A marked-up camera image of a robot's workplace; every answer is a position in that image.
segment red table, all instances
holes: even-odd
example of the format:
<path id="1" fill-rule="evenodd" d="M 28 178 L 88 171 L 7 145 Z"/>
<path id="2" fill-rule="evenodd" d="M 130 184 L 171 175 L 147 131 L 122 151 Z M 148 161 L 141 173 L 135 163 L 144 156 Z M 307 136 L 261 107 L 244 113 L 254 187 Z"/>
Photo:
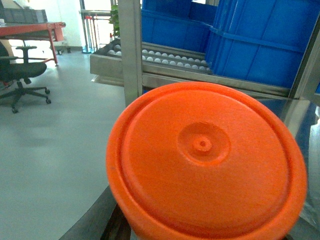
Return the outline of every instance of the red table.
<path id="1" fill-rule="evenodd" d="M 0 27 L 0 39 L 18 39 L 18 40 L 47 40 L 50 46 L 53 58 L 30 58 L 43 60 L 43 62 L 54 61 L 58 64 L 54 42 L 64 40 L 62 28 L 66 26 L 64 22 L 47 22 L 36 24 L 18 24 L 8 23 L 7 26 Z"/>

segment white wall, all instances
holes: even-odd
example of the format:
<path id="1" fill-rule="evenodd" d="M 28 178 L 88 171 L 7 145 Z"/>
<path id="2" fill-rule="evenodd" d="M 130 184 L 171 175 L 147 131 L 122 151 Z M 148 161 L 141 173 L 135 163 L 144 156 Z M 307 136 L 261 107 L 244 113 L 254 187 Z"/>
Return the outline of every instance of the white wall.
<path id="1" fill-rule="evenodd" d="M 79 0 L 31 0 L 33 9 L 45 9 L 49 22 L 65 22 L 63 35 L 67 45 L 82 47 L 85 36 L 81 20 Z"/>

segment epoxy floor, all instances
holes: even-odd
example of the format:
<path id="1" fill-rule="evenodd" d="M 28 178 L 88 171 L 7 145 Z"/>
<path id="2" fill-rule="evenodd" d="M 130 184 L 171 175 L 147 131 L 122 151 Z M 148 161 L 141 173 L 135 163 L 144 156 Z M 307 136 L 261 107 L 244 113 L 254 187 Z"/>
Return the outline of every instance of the epoxy floor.
<path id="1" fill-rule="evenodd" d="M 25 95 L 13 114 L 12 99 L 0 99 L 1 240 L 59 239 L 108 185 L 106 144 L 124 89 L 92 83 L 89 54 L 58 60 L 28 85 L 47 86 L 51 104 Z"/>

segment blue plastic bin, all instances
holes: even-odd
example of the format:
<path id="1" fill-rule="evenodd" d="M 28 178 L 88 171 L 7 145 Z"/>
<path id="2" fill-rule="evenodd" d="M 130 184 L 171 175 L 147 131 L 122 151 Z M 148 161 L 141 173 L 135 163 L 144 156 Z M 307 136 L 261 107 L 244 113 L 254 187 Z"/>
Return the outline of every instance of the blue plastic bin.
<path id="1" fill-rule="evenodd" d="M 205 60 L 217 75 L 291 88 L 304 51 L 211 28 Z"/>
<path id="2" fill-rule="evenodd" d="M 220 0 L 206 61 L 217 75 L 291 88 L 319 0 Z"/>
<path id="3" fill-rule="evenodd" d="M 319 11 L 319 0 L 220 0 L 213 27 L 305 49 Z"/>
<path id="4" fill-rule="evenodd" d="M 320 83 L 319 83 L 319 85 L 318 85 L 318 87 L 317 87 L 317 89 L 316 89 L 316 91 L 315 91 L 317 94 L 320 94 Z"/>
<path id="5" fill-rule="evenodd" d="M 204 53 L 210 35 L 210 25 L 141 11 L 142 41 L 168 47 Z"/>
<path id="6" fill-rule="evenodd" d="M 192 2 L 189 19 L 212 25 L 215 20 L 217 8 L 217 6 Z"/>
<path id="7" fill-rule="evenodd" d="M 192 0 L 143 0 L 142 9 L 188 18 Z"/>

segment black office chair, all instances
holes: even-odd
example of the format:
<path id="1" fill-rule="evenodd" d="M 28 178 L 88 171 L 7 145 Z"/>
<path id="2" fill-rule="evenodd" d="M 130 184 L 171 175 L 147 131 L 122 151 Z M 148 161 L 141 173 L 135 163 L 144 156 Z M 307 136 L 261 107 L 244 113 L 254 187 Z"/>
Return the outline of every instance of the black office chair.
<path id="1" fill-rule="evenodd" d="M 16 49 L 20 49 L 23 51 L 23 63 L 10 64 L 10 60 L 16 60 L 17 57 L 9 56 L 7 49 L 0 42 L 0 81 L 4 83 L 10 83 L 11 81 L 16 80 L 16 83 L 18 85 L 18 88 L 16 88 L 15 90 L 0 95 L 0 99 L 14 96 L 14 100 L 11 105 L 12 112 L 14 114 L 18 113 L 18 110 L 16 109 L 17 102 L 25 94 L 45 98 L 47 104 L 51 103 L 51 100 L 48 98 L 47 95 L 36 92 L 36 90 L 44 89 L 44 92 L 46 94 L 49 94 L 49 89 L 47 89 L 46 87 L 23 87 L 22 82 L 20 81 L 21 79 L 23 79 L 26 84 L 30 84 L 30 78 L 40 76 L 47 69 L 47 65 L 43 62 L 29 62 L 28 50 L 35 48 L 37 47 L 17 47 Z"/>

